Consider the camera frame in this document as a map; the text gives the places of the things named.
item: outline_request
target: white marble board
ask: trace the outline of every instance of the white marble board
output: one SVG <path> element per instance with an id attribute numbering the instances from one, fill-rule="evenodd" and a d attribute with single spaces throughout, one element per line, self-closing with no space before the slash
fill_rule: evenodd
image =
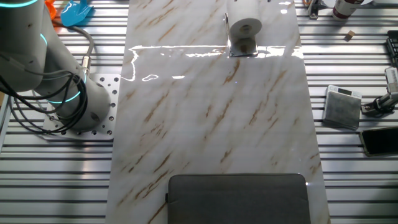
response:
<path id="1" fill-rule="evenodd" d="M 293 0 L 261 1 L 259 55 L 229 58 L 225 0 L 130 1 L 107 224 L 167 223 L 176 174 L 300 173 L 330 222 Z"/>

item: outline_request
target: paper towel roll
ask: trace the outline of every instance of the paper towel roll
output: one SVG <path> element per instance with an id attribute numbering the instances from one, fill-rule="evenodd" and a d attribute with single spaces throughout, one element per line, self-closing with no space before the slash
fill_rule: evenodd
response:
<path id="1" fill-rule="evenodd" d="M 260 32 L 259 0 L 227 0 L 229 31 L 237 38 L 248 38 Z"/>

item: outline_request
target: mounting plate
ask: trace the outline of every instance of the mounting plate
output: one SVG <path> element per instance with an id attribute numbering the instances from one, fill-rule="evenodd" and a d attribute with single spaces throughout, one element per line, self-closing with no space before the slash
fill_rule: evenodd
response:
<path id="1" fill-rule="evenodd" d="M 90 77 L 94 82 L 103 85 L 111 98 L 111 104 L 106 118 L 91 131 L 77 133 L 74 130 L 68 130 L 64 133 L 57 133 L 54 135 L 43 134 L 44 139 L 49 141 L 62 141 L 65 139 L 112 140 L 114 138 L 121 76 L 115 74 L 90 74 Z M 49 103 L 47 108 L 48 110 L 52 110 L 53 106 Z M 44 129 L 52 130 L 61 127 L 62 125 L 63 124 L 61 122 L 51 120 L 48 116 L 44 118 Z"/>

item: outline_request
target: small wooden block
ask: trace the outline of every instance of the small wooden block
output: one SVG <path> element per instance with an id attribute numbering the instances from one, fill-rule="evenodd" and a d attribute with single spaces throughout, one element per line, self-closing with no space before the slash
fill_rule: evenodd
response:
<path id="1" fill-rule="evenodd" d="M 344 37 L 344 39 L 348 42 L 353 38 L 354 35 L 355 33 L 352 30 L 350 30 L 348 34 Z"/>

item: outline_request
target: bottle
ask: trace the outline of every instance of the bottle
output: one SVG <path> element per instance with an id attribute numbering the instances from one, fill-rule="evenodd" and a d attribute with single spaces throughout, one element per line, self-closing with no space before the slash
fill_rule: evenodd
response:
<path id="1" fill-rule="evenodd" d="M 337 0 L 333 8 L 333 18 L 346 21 L 364 0 Z"/>

